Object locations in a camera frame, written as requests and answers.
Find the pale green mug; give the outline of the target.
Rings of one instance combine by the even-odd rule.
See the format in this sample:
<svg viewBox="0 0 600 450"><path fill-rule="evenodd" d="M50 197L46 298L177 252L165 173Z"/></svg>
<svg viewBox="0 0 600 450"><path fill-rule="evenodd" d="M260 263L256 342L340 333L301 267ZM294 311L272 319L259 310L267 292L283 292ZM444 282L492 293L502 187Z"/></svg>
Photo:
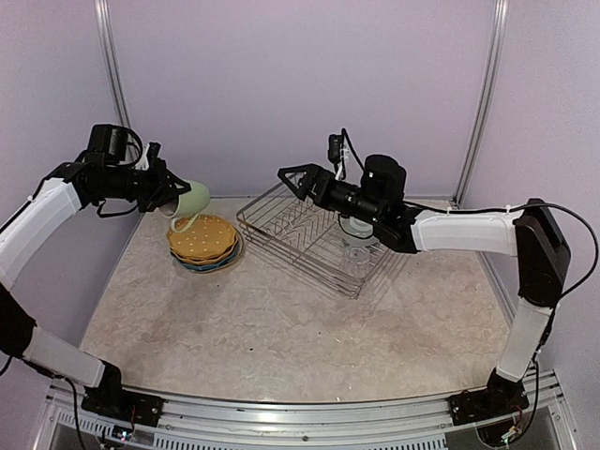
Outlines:
<svg viewBox="0 0 600 450"><path fill-rule="evenodd" d="M186 232L210 203L210 192L206 185L191 180L187 180L187 183L190 191L158 209L162 216L171 221L170 229L173 233Z"/></svg>

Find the yellow polka dot plate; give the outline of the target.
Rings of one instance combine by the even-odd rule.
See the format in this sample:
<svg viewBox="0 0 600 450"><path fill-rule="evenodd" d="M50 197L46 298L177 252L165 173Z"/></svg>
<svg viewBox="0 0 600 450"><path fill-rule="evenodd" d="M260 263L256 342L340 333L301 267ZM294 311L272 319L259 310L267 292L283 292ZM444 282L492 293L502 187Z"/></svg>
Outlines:
<svg viewBox="0 0 600 450"><path fill-rule="evenodd" d="M240 241L237 240L234 244L232 244L231 246L229 246L227 248L227 250L222 253L219 256L213 257L213 258L185 258L177 253L175 253L174 251L171 252L171 255L178 260L179 262L182 263L189 263L192 265L199 265L199 266L203 266L203 265L211 265L211 264L216 264L216 263L220 263L221 261L225 260L226 258L232 256L234 254L234 252L238 249L240 244Z"/></svg>
<svg viewBox="0 0 600 450"><path fill-rule="evenodd" d="M166 233L170 249L185 260L214 260L236 243L236 230L226 219L199 214L176 219Z"/></svg>

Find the blue polka dot plate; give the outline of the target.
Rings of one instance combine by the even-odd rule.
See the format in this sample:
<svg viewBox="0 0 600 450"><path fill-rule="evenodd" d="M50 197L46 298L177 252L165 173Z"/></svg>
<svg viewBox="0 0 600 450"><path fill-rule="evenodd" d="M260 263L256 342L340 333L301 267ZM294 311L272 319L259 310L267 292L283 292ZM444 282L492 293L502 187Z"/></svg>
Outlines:
<svg viewBox="0 0 600 450"><path fill-rule="evenodd" d="M178 261L178 260L176 260L175 258L174 258L174 259L175 259L175 260L176 260L176 261L177 261L177 262L178 262L180 265L182 265L183 267L185 267L185 268L186 268L186 269L188 269L188 270L191 270L191 271L193 271L193 272L200 272L200 273L202 273L202 272L206 272L206 273L208 273L208 272L213 272L213 271L216 271L216 270L218 270L218 269L220 269L220 268L223 268L223 267L226 267L226 266L228 266L228 265L231 265L231 264L235 263L235 262L238 260L238 257L239 257L239 255L240 255L240 253L241 253L241 250L240 250L240 248L241 248L241 244L239 244L239 247L238 247L238 249L237 249L237 250L234 252L234 254L233 254L232 256L230 256L230 257L226 258L225 260L223 260L223 261L221 261L221 262L218 262L218 263L216 263L216 264L211 264L211 265L203 265L203 266L199 266L199 265L192 265L192 264L189 264L189 263L183 263L183 262L179 262L179 261Z"/></svg>

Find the cream bird pattern plate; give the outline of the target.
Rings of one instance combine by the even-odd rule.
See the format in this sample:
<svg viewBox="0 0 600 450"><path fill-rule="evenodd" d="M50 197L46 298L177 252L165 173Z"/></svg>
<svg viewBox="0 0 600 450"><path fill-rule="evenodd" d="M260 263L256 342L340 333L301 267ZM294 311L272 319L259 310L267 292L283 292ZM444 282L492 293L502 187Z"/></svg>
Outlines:
<svg viewBox="0 0 600 450"><path fill-rule="evenodd" d="M212 272L216 272L217 270L224 269L228 266L235 264L241 258L243 252L244 252L244 239L242 237L238 237L238 241L233 248L232 254L220 262L217 262L214 264L207 264L207 265L197 265L197 264L190 264L190 263L184 263L184 262L179 262L179 264L191 272L212 273Z"/></svg>

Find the clear glass cup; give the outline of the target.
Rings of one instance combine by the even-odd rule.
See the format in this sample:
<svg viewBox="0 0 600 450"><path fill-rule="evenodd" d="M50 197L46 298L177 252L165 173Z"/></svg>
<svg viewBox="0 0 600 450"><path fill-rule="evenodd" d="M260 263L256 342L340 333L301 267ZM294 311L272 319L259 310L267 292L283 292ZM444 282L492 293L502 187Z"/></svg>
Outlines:
<svg viewBox="0 0 600 450"><path fill-rule="evenodd" d="M369 247L348 245L344 248L340 270L349 277L365 279L370 270Z"/></svg>

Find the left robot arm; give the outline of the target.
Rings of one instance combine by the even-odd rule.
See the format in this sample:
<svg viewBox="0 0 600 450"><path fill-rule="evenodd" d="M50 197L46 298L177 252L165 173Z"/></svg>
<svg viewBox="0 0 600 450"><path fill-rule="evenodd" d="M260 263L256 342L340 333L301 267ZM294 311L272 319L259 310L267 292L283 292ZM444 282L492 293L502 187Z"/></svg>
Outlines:
<svg viewBox="0 0 600 450"><path fill-rule="evenodd" d="M157 142L143 144L130 128L97 124L85 150L60 164L1 227L1 351L52 376L77 383L85 408L113 417L137 408L123 388L121 370L42 329L12 295L21 271L66 221L88 205L101 210L108 200L152 212L191 191L158 155Z"/></svg>

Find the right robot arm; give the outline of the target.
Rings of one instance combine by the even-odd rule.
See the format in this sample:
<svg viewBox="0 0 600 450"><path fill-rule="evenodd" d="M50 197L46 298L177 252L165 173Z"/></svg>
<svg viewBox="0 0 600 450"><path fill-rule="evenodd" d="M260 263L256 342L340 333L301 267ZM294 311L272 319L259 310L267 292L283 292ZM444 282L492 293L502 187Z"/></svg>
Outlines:
<svg viewBox="0 0 600 450"><path fill-rule="evenodd" d="M370 155L359 185L338 180L316 164L282 168L278 178L294 196L359 219L398 253L466 250L517 258L518 306L509 337L487 385L448 399L456 425L528 408L522 379L551 329L563 296L570 248L547 205L436 212L404 201L406 171L393 158Z"/></svg>

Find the left aluminium corner post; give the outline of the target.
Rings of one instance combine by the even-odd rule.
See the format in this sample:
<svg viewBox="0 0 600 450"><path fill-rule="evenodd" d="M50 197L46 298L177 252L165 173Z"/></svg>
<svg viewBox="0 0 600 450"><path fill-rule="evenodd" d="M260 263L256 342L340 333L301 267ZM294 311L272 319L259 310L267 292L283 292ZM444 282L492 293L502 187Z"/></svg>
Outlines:
<svg viewBox="0 0 600 450"><path fill-rule="evenodd" d="M109 2L107 0L95 0L94 10L97 21L99 45L104 61L104 67L107 73L112 104L118 119L118 123L121 126L130 128L130 114L120 76L116 45L113 37Z"/></svg>

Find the aluminium corner post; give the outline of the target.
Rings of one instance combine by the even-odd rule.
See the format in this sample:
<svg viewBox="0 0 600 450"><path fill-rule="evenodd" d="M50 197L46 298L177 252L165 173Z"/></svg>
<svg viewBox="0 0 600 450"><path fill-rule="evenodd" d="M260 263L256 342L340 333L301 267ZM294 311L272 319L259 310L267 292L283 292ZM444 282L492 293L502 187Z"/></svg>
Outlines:
<svg viewBox="0 0 600 450"><path fill-rule="evenodd" d="M120 76L116 45L113 37L109 2L107 0L95 0L94 10L97 21L99 45L104 61L104 67L107 73L112 104L118 119L118 123L121 126L130 128L130 114Z"/></svg>
<svg viewBox="0 0 600 450"><path fill-rule="evenodd" d="M484 67L482 86L477 101L471 134L468 140L467 153L463 161L461 172L457 181L457 188L453 196L453 200L456 205L461 205L465 200L469 184L473 178L476 160L480 153L488 120L488 114L494 95L497 74L502 59L508 11L508 0L497 0L494 3L494 15L487 49L487 59Z"/></svg>

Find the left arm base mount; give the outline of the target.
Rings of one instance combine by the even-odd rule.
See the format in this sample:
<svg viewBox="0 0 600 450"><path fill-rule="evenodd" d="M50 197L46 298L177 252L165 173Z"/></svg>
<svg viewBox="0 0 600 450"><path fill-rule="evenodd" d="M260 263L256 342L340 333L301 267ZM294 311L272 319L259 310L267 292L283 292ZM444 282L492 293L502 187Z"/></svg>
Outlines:
<svg viewBox="0 0 600 450"><path fill-rule="evenodd" d="M124 390L117 400L88 393L82 400L82 409L135 426L158 426L165 400L162 397Z"/></svg>

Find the right aluminium corner post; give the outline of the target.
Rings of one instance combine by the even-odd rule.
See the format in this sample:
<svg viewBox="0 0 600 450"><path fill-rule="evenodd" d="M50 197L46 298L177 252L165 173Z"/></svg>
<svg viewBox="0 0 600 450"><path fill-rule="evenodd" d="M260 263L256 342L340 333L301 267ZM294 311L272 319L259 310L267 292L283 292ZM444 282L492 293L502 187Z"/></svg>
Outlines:
<svg viewBox="0 0 600 450"><path fill-rule="evenodd" d="M453 200L456 205L461 205L465 200L469 184L473 178L476 160L480 153L488 120L488 114L494 95L497 74L502 59L508 11L508 0L497 0L494 3L494 15L487 49L487 59L484 67L482 86L477 101L471 134L468 140L467 153L463 161L461 172L457 181L457 188L453 196Z"/></svg>

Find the aluminium front rail frame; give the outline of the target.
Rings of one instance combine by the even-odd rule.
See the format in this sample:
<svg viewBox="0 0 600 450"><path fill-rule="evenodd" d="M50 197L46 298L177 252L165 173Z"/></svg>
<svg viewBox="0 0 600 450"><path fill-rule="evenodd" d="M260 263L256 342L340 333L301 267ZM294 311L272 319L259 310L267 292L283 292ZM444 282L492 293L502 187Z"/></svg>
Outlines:
<svg viewBox="0 0 600 450"><path fill-rule="evenodd" d="M33 449L483 449L482 434L525 428L514 449L580 449L583 444L559 381L531 369L531 406L480 423L455 425L447 394L336 403L267 403L161 393L157 424L136 425L74 408L72 391L51 384Z"/></svg>

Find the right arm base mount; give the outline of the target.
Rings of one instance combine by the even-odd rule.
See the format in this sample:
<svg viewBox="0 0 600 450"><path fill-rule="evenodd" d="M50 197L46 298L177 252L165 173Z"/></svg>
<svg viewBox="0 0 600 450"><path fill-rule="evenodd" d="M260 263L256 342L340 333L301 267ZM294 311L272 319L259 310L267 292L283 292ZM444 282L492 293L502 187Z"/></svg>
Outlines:
<svg viewBox="0 0 600 450"><path fill-rule="evenodd" d="M487 388L463 391L451 396L447 402L454 426L519 413L530 406L524 392L508 398L500 391L490 391Z"/></svg>

